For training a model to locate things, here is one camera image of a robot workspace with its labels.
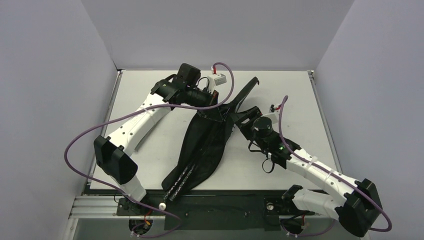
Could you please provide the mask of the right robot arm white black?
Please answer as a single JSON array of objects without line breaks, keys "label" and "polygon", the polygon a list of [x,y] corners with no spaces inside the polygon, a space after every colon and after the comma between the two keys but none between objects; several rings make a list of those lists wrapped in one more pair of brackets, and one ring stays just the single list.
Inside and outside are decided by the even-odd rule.
[{"label": "right robot arm white black", "polygon": [[273,129],[273,121],[258,107],[230,114],[250,145],[258,147],[267,160],[298,174],[321,188],[308,190],[294,184],[283,194],[283,209],[290,215],[313,212],[332,218],[350,234],[364,237],[381,214],[382,204],[376,185],[365,178],[359,181],[320,162],[304,148]]}]

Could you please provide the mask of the black racket bag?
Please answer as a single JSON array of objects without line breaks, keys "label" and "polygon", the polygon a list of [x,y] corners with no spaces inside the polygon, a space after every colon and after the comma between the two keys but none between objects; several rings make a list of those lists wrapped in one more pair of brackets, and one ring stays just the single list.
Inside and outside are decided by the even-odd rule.
[{"label": "black racket bag", "polygon": [[259,79],[255,76],[231,102],[196,112],[185,132],[177,165],[161,183],[164,201],[174,201],[215,172],[233,132],[235,123],[230,115],[238,112],[258,84]]}]

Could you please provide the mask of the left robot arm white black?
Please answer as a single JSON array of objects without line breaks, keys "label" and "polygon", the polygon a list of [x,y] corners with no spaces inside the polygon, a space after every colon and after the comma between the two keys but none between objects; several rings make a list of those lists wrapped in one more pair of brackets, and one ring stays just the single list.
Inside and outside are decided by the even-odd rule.
[{"label": "left robot arm white black", "polygon": [[200,89],[201,71],[183,63],[176,74],[156,82],[144,102],[132,113],[128,120],[107,136],[98,136],[94,142],[96,164],[110,176],[128,197],[132,198],[129,208],[136,215],[149,210],[147,191],[137,177],[138,165],[132,160],[139,142],[149,131],[176,106],[213,109],[218,103],[215,88],[227,82],[227,77],[217,73],[206,76],[207,85]]}]

